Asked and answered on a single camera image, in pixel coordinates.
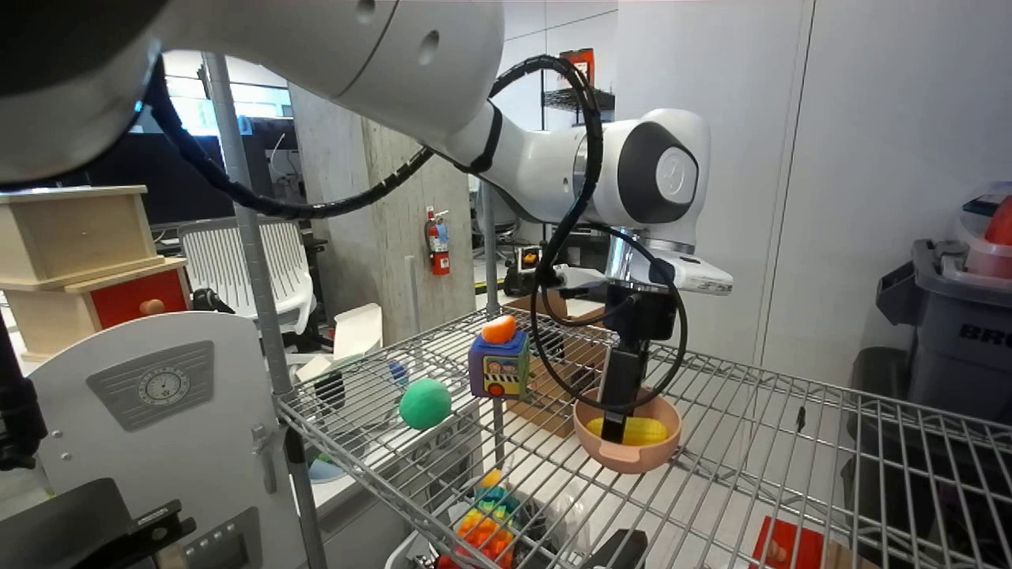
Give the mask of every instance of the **gray trash bin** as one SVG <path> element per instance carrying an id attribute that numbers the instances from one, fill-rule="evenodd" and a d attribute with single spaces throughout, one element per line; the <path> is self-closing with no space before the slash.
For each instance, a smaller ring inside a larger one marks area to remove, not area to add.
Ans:
<path id="1" fill-rule="evenodd" d="M 883 278 L 880 311 L 917 325 L 910 402 L 1012 424 L 1012 287 L 942 274 L 951 244 L 915 244 L 915 264 Z"/>

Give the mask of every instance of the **wire shelf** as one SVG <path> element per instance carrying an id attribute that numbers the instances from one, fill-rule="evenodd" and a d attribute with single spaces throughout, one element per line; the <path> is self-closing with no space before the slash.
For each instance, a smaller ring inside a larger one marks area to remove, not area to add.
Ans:
<path id="1" fill-rule="evenodd" d="M 680 454 L 648 476 L 618 476 L 543 430 L 570 424 L 565 400 L 533 402 L 540 416 L 533 420 L 467 396 L 480 322 L 460 319 L 344 366 L 343 384 L 303 384 L 277 400 L 294 430 L 460 566 L 509 566 L 456 538 L 497 454 L 523 513 L 511 566 L 585 566 L 619 529 L 646 534 L 648 569 L 803 566 L 812 530 L 823 566 L 1012 566 L 1012 430 L 1004 424 L 689 353 L 666 388 L 684 418 Z M 600 379 L 605 333 L 537 329 L 561 373 Z M 648 379 L 665 377 L 670 358 L 670 344 L 654 344 Z M 456 420 L 426 435 L 394 418 L 405 379 L 421 377 L 443 379 L 456 402 Z M 418 456 L 421 440 L 460 465 Z M 786 542 L 763 530 L 767 522 L 794 530 Z"/>

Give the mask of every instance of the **green ball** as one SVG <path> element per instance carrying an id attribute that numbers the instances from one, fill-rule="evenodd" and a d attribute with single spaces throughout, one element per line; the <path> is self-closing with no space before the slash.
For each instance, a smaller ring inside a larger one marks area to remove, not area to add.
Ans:
<path id="1" fill-rule="evenodd" d="M 437 379 L 408 384 L 399 416 L 411 430 L 426 430 L 445 420 L 452 407 L 448 388 Z"/>

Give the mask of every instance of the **red fire extinguisher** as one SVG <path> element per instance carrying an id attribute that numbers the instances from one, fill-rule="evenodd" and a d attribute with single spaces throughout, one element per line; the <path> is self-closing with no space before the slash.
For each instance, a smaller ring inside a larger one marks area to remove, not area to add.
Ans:
<path id="1" fill-rule="evenodd" d="M 445 211 L 431 208 L 424 216 L 424 239 L 431 247 L 431 271 L 434 274 L 448 274 L 448 229 L 445 229 Z"/>

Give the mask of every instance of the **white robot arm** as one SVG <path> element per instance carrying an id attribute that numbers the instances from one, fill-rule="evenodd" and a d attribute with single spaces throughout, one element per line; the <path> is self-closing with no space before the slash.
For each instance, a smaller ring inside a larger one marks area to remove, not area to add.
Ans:
<path id="1" fill-rule="evenodd" d="M 0 19 L 16 26 L 0 36 L 8 187 L 106 153 L 129 126 L 154 58 L 188 48 L 255 59 L 456 166 L 480 162 L 480 176 L 533 220 L 561 221 L 579 195 L 585 134 L 525 134 L 486 103 L 499 0 L 47 0 L 2 6 Z M 646 231 L 657 251 L 692 247 L 704 168 L 695 115 L 608 125 L 588 216 Z"/>

